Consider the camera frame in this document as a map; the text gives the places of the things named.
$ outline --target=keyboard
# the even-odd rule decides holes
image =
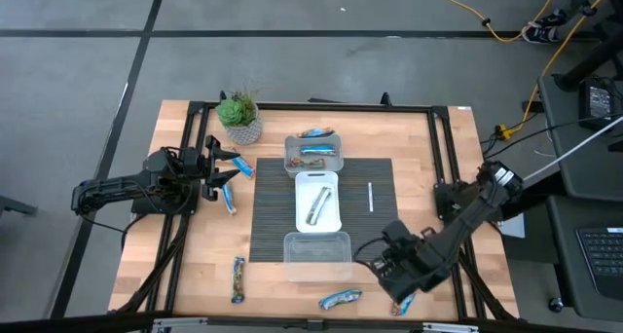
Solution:
[[[579,229],[577,237],[598,293],[623,300],[623,227]]]

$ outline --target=potted plant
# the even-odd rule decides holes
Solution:
[[[260,110],[248,92],[234,92],[231,98],[221,92],[221,103],[216,107],[216,113],[225,132],[236,144],[251,144],[262,135]]]

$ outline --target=wooden tabletop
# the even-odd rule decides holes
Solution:
[[[188,101],[163,101],[154,130],[150,152],[162,146],[178,146],[184,129]],[[468,107],[449,107],[461,179],[472,181],[483,162],[474,117]],[[343,142],[347,158],[391,158],[399,218],[418,234],[431,226],[441,230],[436,217],[432,186],[436,182],[427,119],[419,113],[333,112],[263,110],[264,131],[260,140],[236,149],[256,166],[257,158],[282,158],[285,137],[309,128],[332,127]],[[199,116],[194,122],[195,141]],[[441,122],[437,123],[444,170],[450,168],[445,152]],[[228,139],[216,112],[208,117],[207,134],[213,134],[224,148]],[[219,163],[224,169],[230,162]],[[231,304],[232,267],[235,256],[248,260],[253,217],[255,181],[242,175],[231,181],[238,213],[231,216],[222,199],[211,203],[200,198],[191,218],[183,265],[178,282],[174,312],[179,315],[231,315],[268,317],[332,317],[352,319],[440,319],[457,318],[452,284],[449,280],[428,293],[419,293],[407,314],[390,315],[391,300],[364,267],[354,266],[348,283],[291,283],[283,263],[246,263],[242,304]],[[163,215],[149,215],[128,233],[110,309],[122,306],[154,266],[163,226]],[[515,294],[499,234],[487,224],[472,237],[478,271],[504,308],[517,315]],[[157,308],[165,301],[168,271],[163,275]],[[470,315],[475,315],[469,280],[463,274],[463,290]],[[359,288],[361,298],[354,303],[323,311],[318,300],[335,292]]]

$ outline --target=striped mat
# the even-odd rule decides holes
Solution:
[[[339,176],[340,231],[348,233],[354,251],[380,237],[383,227],[398,219],[391,159],[344,159]],[[372,182],[372,213],[368,182]],[[283,168],[283,159],[258,159],[249,261],[282,262],[283,239],[297,232],[295,215],[294,179]],[[382,243],[373,244],[360,257],[370,261],[384,248]]]

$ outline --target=succulent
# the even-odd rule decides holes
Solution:
[[[235,92],[216,107],[216,113],[223,126],[244,127],[255,120],[255,104],[250,94]]]

